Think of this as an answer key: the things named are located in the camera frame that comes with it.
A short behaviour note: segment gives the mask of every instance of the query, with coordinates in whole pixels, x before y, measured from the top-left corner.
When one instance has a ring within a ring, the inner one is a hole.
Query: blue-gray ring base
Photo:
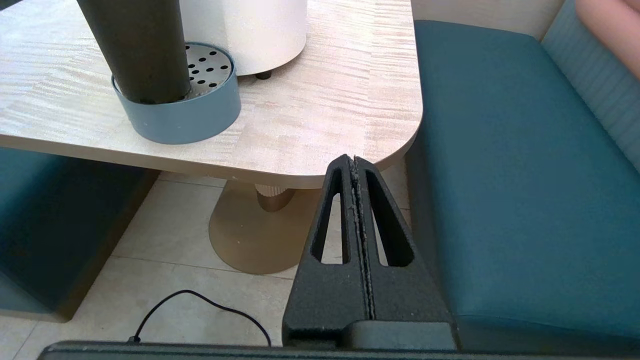
[[[172,145],[199,142],[226,130],[240,114],[240,93],[233,58],[224,50],[209,44],[187,44],[210,47],[231,59],[231,75],[214,91],[168,104],[138,104],[124,97],[111,77],[113,90],[118,94],[133,128],[153,142]]]

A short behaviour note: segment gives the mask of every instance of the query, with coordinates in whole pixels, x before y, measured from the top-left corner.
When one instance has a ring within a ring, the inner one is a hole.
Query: wooden tabletop
[[[308,0],[305,50],[269,80],[240,78],[222,134],[163,145],[138,135],[74,0],[0,12],[0,146],[251,183],[318,188],[331,160],[380,168],[422,118],[410,0]]]

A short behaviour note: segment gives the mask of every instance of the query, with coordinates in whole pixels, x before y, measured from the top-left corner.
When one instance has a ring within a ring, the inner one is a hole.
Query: dark cylindrical pole
[[[190,89],[179,0],[77,0],[129,100],[162,104]]]

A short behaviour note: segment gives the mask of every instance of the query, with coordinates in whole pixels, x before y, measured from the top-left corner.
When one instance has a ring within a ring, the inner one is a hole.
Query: pink object
[[[640,79],[640,0],[576,0],[575,5],[582,23]]]

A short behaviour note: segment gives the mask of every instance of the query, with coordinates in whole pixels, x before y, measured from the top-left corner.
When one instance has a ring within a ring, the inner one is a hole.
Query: teal bench
[[[446,22],[415,31],[413,232],[463,350],[640,351],[640,81],[573,0],[542,43]]]
[[[0,148],[0,314],[70,320],[156,177]]]

